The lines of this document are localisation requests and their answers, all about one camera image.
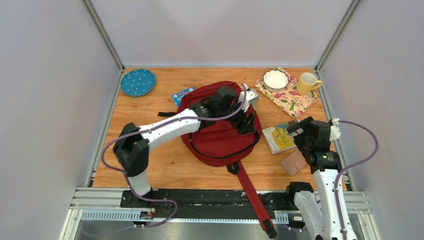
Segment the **yellow paperback book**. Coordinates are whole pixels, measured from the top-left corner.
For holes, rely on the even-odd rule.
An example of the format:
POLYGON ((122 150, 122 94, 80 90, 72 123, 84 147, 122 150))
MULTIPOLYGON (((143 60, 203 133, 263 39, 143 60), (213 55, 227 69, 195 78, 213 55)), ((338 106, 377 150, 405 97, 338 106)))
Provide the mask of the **yellow paperback book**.
POLYGON ((294 136, 296 133, 288 133, 287 128, 296 124, 297 122, 297 120, 293 120, 262 129, 262 137, 268 145, 272 155, 296 147, 294 143, 294 136))

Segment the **red student backpack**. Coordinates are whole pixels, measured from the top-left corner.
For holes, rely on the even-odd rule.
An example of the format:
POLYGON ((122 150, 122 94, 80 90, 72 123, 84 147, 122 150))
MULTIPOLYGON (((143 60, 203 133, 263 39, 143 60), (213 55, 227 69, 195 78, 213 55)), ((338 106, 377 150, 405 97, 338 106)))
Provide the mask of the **red student backpack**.
MULTIPOLYGON (((240 94, 243 90, 236 82, 232 81, 219 81, 202 86, 182 98, 177 113, 204 98, 211 97, 221 87, 230 87, 234 89, 236 94, 240 94)), ((248 114, 256 114, 252 107, 249 107, 247 112, 248 114)), ((225 166, 229 173, 238 177, 262 230, 266 232, 269 238, 274 239, 277 236, 274 224, 241 163, 241 160, 253 151, 254 146, 261 138, 262 126, 257 115, 254 126, 256 128, 255 133, 241 135, 229 121, 219 120, 210 127, 182 135, 181 139, 201 162, 213 167, 225 166)))

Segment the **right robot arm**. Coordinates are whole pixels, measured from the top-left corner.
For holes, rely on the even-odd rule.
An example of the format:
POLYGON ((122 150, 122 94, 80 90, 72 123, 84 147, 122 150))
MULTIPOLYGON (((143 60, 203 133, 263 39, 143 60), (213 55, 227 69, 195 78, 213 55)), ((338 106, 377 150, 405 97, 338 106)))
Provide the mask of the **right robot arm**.
POLYGON ((338 120, 329 122, 311 116, 287 128, 306 163, 318 188, 316 199, 308 182, 290 182, 286 187, 285 203, 298 209, 312 240, 356 240, 346 208, 340 156, 332 151, 331 143, 341 136, 338 120))

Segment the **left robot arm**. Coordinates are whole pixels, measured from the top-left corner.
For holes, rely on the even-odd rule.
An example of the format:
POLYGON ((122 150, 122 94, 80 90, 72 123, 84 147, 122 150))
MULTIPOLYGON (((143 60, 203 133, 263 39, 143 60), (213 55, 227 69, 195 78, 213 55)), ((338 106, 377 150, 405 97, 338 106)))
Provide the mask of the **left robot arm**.
POLYGON ((258 93, 246 84, 242 85, 240 94, 229 86, 223 86, 212 96, 193 103, 165 120, 141 126, 127 124, 112 150, 134 191, 134 202, 145 208, 153 201, 146 174, 152 150, 180 136, 208 128, 217 121, 230 122, 240 135, 253 133, 255 115, 248 113, 248 110, 258 99, 258 93))

